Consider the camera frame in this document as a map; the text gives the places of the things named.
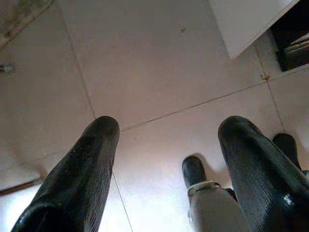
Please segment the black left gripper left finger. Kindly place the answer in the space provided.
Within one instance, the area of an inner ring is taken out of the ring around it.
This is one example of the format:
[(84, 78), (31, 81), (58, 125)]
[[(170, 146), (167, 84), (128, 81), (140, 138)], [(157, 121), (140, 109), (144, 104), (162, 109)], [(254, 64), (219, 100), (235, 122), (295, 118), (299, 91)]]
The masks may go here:
[(11, 232), (98, 232), (108, 198), (119, 124), (95, 119), (48, 174)]

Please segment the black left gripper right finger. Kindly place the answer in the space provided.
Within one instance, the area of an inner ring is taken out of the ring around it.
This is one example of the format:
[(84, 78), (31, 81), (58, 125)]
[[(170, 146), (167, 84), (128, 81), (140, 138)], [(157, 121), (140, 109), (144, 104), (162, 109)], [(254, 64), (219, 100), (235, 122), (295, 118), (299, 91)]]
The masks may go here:
[(309, 232), (309, 179), (248, 119), (230, 116), (218, 139), (252, 232)]

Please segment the white fridge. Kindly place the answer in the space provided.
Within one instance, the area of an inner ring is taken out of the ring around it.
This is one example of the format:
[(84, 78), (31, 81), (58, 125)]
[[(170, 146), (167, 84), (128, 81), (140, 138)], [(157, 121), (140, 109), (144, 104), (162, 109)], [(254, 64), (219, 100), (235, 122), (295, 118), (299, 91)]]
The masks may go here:
[(266, 75), (309, 66), (309, 48), (289, 45), (309, 33), (309, 0), (208, 0), (231, 59), (253, 45)]

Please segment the silver robot left leg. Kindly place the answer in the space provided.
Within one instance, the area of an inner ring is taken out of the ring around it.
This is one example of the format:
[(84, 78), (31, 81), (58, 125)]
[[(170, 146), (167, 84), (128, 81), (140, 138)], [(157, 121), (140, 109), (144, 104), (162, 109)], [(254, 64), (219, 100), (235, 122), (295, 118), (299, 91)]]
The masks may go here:
[(194, 232), (251, 232), (233, 189), (208, 180), (200, 158), (195, 153), (182, 162)]

